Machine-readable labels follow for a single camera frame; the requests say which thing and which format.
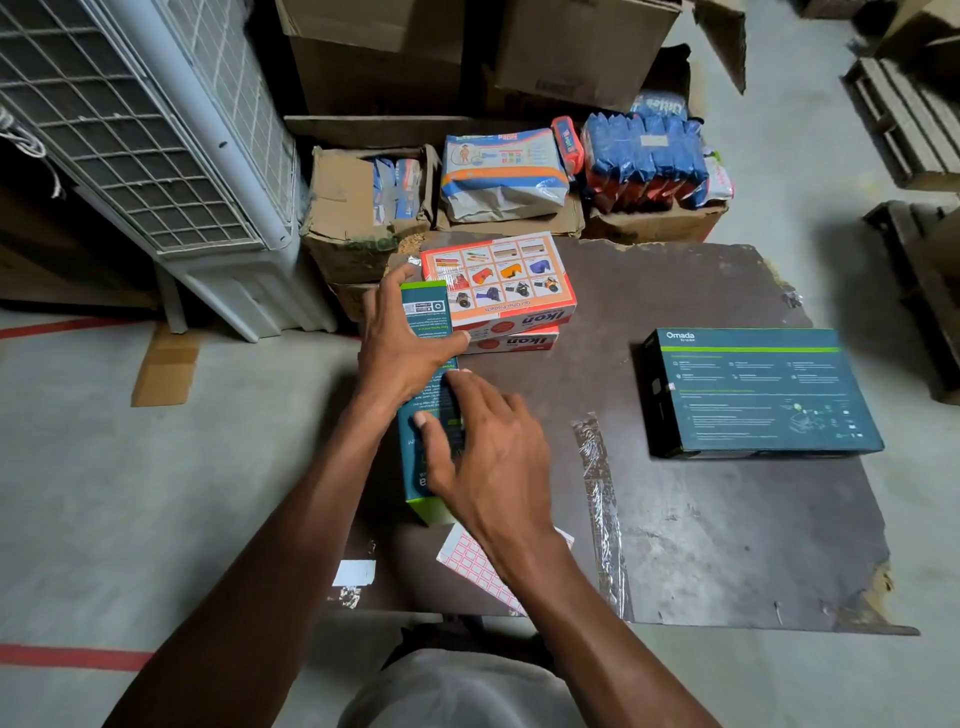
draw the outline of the gray floor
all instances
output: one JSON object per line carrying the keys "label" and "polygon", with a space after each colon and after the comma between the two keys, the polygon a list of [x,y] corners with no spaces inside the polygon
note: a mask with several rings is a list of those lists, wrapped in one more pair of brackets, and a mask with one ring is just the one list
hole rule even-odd
{"label": "gray floor", "polygon": [[[737,185],[710,241],[757,246],[851,347],[888,447],[864,459],[893,554],[886,611],[924,635],[637,633],[725,725],[957,725],[960,409],[929,397],[920,340],[858,222],[887,199],[931,198],[892,185],[838,82],[850,26],[747,4],[743,98],[689,17],[671,37],[707,68],[705,131]],[[26,320],[0,314],[0,327]],[[133,325],[0,341],[0,642],[156,647],[300,470],[356,351],[325,334],[211,334],[189,403],[130,409],[149,336]],[[331,615],[278,725],[332,724],[409,619]],[[129,679],[0,668],[0,724],[96,726]]]}

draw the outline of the right hand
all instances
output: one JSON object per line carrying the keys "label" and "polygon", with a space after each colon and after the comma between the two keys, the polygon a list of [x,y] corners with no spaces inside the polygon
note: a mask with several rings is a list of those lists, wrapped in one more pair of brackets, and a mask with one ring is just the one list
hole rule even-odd
{"label": "right hand", "polygon": [[495,568],[558,534],[550,518],[550,449],[520,395],[501,395],[467,370],[447,373],[467,448],[455,465],[440,422],[418,412],[427,485],[487,552]]}

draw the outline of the left hand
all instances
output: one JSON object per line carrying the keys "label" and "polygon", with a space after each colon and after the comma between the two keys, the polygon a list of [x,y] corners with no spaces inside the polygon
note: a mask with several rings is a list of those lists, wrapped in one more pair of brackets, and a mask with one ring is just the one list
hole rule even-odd
{"label": "left hand", "polygon": [[391,412],[418,394],[446,360],[467,350],[470,335],[454,331],[443,339],[419,338],[407,324],[400,284],[418,271],[405,263],[364,294],[366,321],[360,347],[358,396]]}

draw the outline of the barcode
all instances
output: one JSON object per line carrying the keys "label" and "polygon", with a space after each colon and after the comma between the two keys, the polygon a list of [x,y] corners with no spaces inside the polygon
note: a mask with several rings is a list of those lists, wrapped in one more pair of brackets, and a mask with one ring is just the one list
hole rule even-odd
{"label": "barcode", "polygon": [[418,313],[440,313],[446,311],[446,301],[414,301],[403,305],[403,312],[407,315]]}

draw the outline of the table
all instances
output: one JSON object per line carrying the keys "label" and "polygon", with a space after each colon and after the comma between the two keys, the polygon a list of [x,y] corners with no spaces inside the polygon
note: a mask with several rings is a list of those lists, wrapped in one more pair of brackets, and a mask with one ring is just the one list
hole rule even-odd
{"label": "table", "polygon": [[[557,239],[578,307],[551,352],[476,354],[462,364],[519,392],[553,460],[554,523],[601,594],[575,422],[595,413],[616,499],[624,619],[664,624],[917,634],[875,608],[890,553],[859,458],[660,460],[647,450],[631,346],[656,327],[811,326],[752,246]],[[396,428],[387,433],[345,558],[376,577],[331,599],[365,609],[505,615],[439,564],[449,526],[402,502]]]}

